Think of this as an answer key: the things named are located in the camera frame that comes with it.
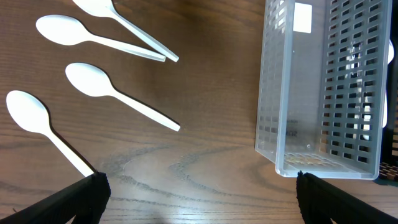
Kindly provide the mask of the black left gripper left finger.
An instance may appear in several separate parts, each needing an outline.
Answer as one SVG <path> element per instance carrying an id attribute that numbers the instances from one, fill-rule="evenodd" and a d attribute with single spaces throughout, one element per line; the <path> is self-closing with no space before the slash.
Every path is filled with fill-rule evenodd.
<path id="1" fill-rule="evenodd" d="M 111 196 L 105 173 L 95 172 L 63 190 L 1 219 L 1 224 L 99 223 Z"/>

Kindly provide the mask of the white spoon bottom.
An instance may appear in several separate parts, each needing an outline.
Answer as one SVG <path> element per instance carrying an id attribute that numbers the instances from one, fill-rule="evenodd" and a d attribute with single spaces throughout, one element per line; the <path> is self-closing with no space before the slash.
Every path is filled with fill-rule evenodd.
<path id="1" fill-rule="evenodd" d="M 52 131 L 49 112 L 36 97 L 24 91 L 12 90 L 6 96 L 6 106 L 22 129 L 47 136 L 83 176 L 94 174 L 94 170 Z"/>

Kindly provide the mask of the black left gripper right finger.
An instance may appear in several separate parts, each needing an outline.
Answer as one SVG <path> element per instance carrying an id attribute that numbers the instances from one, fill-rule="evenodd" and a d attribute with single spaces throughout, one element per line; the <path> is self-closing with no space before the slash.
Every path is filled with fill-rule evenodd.
<path id="1" fill-rule="evenodd" d="M 296 191 L 306 224 L 397 224 L 397 218 L 308 172 L 298 173 Z"/>

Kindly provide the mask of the white short plastic spoon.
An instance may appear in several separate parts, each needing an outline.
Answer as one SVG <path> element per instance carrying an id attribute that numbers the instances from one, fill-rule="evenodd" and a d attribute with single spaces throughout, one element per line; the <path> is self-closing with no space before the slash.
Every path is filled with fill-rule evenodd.
<path id="1" fill-rule="evenodd" d="M 389 67 L 390 63 L 394 61 L 394 45 L 391 40 L 389 40 L 389 48 L 386 49 L 384 45 L 381 47 L 378 46 L 377 42 L 377 37 L 371 37 L 367 40 L 368 44 L 370 46 L 367 46 L 364 48 L 366 51 L 366 55 L 373 54 L 377 52 L 378 50 L 383 51 L 387 50 L 387 53 L 382 53 L 381 54 L 381 63 L 385 65 L 384 67 L 384 72 L 383 74 L 386 76 L 386 88 L 385 88 L 385 95 L 384 95 L 384 109 L 383 109 L 383 119 L 382 119 L 382 127 L 385 128 L 387 125 L 387 115 L 388 115 L 388 102 L 387 102 L 387 94 L 389 92 L 389 82 L 392 80 L 391 76 L 391 68 Z M 364 124 L 360 125 L 360 129 L 364 134 L 359 135 L 359 140 L 361 141 L 371 141 L 372 137 L 370 136 L 369 132 L 372 130 L 373 125 L 370 124 L 370 122 L 373 119 L 373 115 L 371 114 L 373 108 L 375 108 L 377 105 L 374 105 L 373 102 L 373 97 L 375 95 L 375 92 L 373 90 L 368 89 L 368 87 L 373 87 L 374 85 L 374 80 L 370 80 L 369 78 L 365 78 L 365 76 L 369 75 L 377 75 L 377 72 L 374 70 L 371 70 L 370 68 L 366 68 L 363 71 L 363 88 L 364 91 L 361 94 L 361 99 L 359 100 L 359 103 L 361 104 L 361 107 L 363 108 L 363 112 L 365 115 L 362 115 L 362 119 L 364 120 Z"/>

